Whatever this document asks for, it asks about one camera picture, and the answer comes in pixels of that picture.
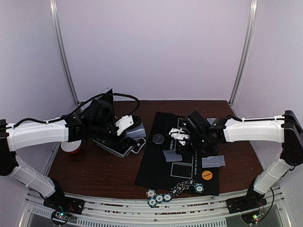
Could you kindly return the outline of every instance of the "brown wooden tabletop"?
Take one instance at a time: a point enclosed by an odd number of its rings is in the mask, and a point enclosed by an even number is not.
[[[128,114],[135,102],[115,102],[116,115]],[[142,118],[147,136],[152,128],[156,111],[187,116],[197,110],[204,118],[217,118],[233,114],[226,101],[141,101],[134,113]],[[121,159],[102,148],[82,144],[77,154],[59,149],[49,176],[59,181],[65,192],[118,199],[146,199],[146,188],[134,184],[144,150],[138,155],[130,153]],[[263,169],[249,142],[219,145],[226,166],[220,167],[220,193],[247,189],[251,180]],[[182,194],[180,197],[192,196]]]

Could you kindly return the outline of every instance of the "zip tie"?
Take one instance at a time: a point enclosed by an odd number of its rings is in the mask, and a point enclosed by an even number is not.
[[[34,182],[34,180],[36,179],[37,174],[36,174],[36,171],[35,171],[34,168],[33,168],[33,171],[34,171],[35,176],[34,176],[34,178],[33,178],[27,185],[25,185],[25,187],[28,187],[28,186],[29,186],[32,182]]]

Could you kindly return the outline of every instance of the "white wall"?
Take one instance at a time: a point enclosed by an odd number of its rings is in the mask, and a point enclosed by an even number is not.
[[[254,43],[249,54],[236,113],[265,117],[293,110],[303,125],[303,1],[260,1]],[[281,144],[252,143],[266,168]],[[296,227],[303,226],[303,167],[288,173],[280,184]]]
[[[64,77],[48,0],[0,1],[0,119],[50,119],[68,113]],[[52,144],[17,153],[41,171]],[[0,177],[0,227],[16,226],[27,189]]]
[[[106,86],[140,99],[229,99],[249,10],[250,0],[58,1],[79,99]]]

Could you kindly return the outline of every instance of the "black mat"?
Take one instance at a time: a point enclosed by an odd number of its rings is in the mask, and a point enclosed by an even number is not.
[[[201,195],[219,195],[219,168],[202,168],[202,153],[196,152],[193,157],[182,155],[181,162],[166,162],[163,150],[178,149],[179,142],[168,136],[171,128],[181,127],[182,116],[172,113],[157,112],[151,133],[149,135],[145,153],[139,169],[135,184],[149,189],[170,190],[177,183],[193,178],[197,183],[202,183],[205,190]],[[152,141],[155,134],[162,134],[164,142],[160,145]],[[211,180],[204,180],[202,173],[211,171]],[[195,190],[186,192],[197,194]]]

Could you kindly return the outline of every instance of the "robotic arm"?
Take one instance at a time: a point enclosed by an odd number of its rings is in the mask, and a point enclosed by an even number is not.
[[[217,118],[212,124],[197,111],[182,122],[184,131],[172,129],[171,137],[178,139],[189,152],[199,150],[206,156],[217,152],[218,143],[243,140],[266,140],[282,143],[282,153],[271,166],[253,180],[247,195],[227,201],[230,213],[241,212],[264,203],[264,194],[279,179],[303,163],[303,130],[292,111],[284,115],[262,119]]]
[[[126,115],[116,119],[113,106],[99,99],[92,100],[82,112],[46,122],[7,124],[6,120],[0,120],[0,175],[15,178],[36,190],[44,198],[45,205],[59,213],[71,215],[72,210],[72,213],[81,214],[84,201],[66,197],[55,179],[37,172],[17,156],[16,151],[61,142],[64,151],[74,153],[80,149],[81,140],[90,138],[115,140],[124,146],[132,140],[125,138],[125,130],[140,123],[138,116]]]

